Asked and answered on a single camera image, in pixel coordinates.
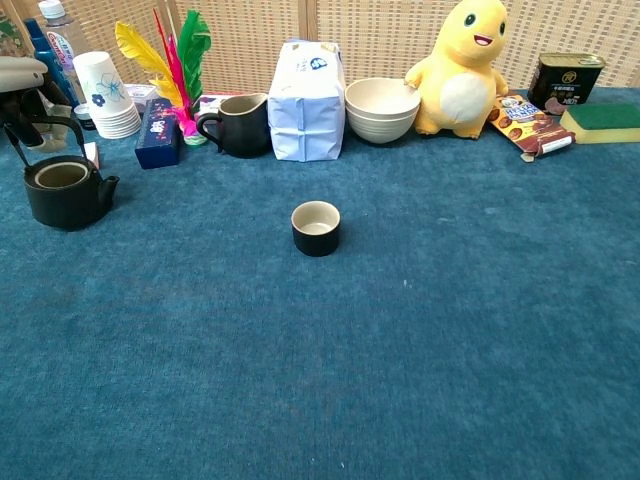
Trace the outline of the pink white box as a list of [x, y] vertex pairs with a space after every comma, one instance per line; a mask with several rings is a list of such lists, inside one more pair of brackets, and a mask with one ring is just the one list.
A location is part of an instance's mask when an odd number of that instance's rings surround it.
[[233, 96], [236, 96], [236, 93], [215, 92], [211, 94], [202, 94], [194, 106], [194, 119], [197, 120], [205, 113], [217, 113], [221, 102]]

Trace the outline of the dark blue cardboard box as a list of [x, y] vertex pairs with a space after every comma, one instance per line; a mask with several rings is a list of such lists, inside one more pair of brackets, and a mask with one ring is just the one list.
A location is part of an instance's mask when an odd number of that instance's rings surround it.
[[158, 97], [146, 103], [135, 155], [142, 169], [155, 169], [179, 163], [180, 130], [167, 99]]

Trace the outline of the clear plastic drink bottle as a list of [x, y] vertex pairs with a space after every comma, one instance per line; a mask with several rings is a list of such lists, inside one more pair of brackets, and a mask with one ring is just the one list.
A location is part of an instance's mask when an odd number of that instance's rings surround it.
[[90, 50], [82, 28], [60, 0], [41, 0], [38, 7], [45, 19], [45, 36], [73, 88], [76, 103], [84, 104], [86, 99], [73, 64], [77, 55]]

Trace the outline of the stack of white paper cups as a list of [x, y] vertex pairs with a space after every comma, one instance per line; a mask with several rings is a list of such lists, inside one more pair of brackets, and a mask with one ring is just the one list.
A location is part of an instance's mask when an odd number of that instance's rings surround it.
[[73, 65], [99, 135], [121, 139], [141, 127], [139, 112], [106, 51], [77, 55]]

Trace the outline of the blue bottle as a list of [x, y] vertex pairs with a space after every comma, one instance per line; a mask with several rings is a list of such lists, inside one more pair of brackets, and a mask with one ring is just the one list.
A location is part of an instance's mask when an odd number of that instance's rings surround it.
[[79, 102], [75, 91], [64, 74], [62, 65], [58, 60], [58, 56], [52, 49], [48, 40], [45, 38], [40, 26], [34, 18], [24, 20], [24, 25], [28, 31], [31, 43], [34, 47], [34, 56], [37, 60], [45, 63], [53, 81], [58, 85], [60, 90], [69, 100], [72, 107], [76, 107]]

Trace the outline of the light blue paper bag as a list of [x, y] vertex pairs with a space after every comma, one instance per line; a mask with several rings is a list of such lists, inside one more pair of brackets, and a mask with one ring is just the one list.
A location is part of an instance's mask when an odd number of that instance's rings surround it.
[[279, 160], [339, 158], [345, 129], [345, 76], [334, 42], [282, 45], [268, 92], [268, 123]]

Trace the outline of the small white box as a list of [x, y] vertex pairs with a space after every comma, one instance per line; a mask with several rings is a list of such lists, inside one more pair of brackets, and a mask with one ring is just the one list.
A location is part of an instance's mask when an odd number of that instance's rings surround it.
[[125, 84], [124, 87], [141, 114], [146, 111], [147, 102], [158, 97], [156, 87], [151, 84]]

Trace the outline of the blue table cloth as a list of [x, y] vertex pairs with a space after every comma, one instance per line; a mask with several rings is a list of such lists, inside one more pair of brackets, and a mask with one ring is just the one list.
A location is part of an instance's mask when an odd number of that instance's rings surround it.
[[98, 146], [64, 232], [0, 133], [0, 480], [640, 480], [640, 144]]

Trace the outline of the colourful feather shuttlecock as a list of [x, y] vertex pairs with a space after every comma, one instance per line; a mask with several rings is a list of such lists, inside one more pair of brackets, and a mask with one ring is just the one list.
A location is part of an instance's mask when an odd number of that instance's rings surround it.
[[153, 78], [157, 94], [168, 100], [176, 115], [184, 142], [199, 146], [207, 139], [196, 127], [195, 112], [203, 93], [201, 74], [204, 54], [212, 46], [211, 32], [203, 15], [187, 11], [181, 33], [166, 32], [156, 23], [164, 52], [158, 53], [131, 25], [118, 21], [114, 33], [121, 53]]

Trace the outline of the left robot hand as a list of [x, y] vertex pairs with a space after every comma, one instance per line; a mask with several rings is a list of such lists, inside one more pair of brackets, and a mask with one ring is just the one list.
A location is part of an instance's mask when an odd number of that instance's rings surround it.
[[0, 128], [10, 141], [39, 152], [67, 147], [71, 103], [54, 81], [49, 67], [31, 57], [0, 56]]

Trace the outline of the black teapot with bail handle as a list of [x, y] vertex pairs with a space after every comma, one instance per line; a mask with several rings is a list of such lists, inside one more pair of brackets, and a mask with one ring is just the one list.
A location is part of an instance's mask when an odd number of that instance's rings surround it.
[[31, 164], [18, 137], [9, 127], [4, 130], [24, 163], [24, 186], [35, 220], [62, 230], [78, 230], [109, 212], [117, 176], [104, 178], [84, 153], [55, 155]]

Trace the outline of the brown panda cookie box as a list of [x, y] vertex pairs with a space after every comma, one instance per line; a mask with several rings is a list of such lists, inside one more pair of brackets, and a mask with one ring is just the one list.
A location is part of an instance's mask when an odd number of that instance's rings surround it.
[[487, 121], [522, 151], [525, 162], [575, 142], [572, 132], [519, 94], [497, 96]]

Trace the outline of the black ceramic pitcher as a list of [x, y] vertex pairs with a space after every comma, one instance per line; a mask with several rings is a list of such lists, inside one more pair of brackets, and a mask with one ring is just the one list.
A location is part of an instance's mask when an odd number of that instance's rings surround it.
[[223, 99], [216, 112], [199, 115], [197, 131], [213, 142], [219, 153], [237, 158], [260, 156], [271, 148], [267, 101], [266, 93]]

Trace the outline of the small black ceramic teacup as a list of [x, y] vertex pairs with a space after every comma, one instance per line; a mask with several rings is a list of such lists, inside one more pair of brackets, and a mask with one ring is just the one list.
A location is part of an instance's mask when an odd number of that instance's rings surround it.
[[339, 245], [341, 215], [331, 203], [312, 200], [298, 205], [291, 214], [296, 248], [308, 256], [333, 253]]

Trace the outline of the black luncheon meat can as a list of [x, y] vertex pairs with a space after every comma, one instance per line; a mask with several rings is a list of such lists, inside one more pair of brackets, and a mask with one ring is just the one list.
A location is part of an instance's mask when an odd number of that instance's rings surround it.
[[589, 53], [541, 53], [528, 89], [531, 104], [550, 115], [562, 115], [587, 101], [605, 60]]

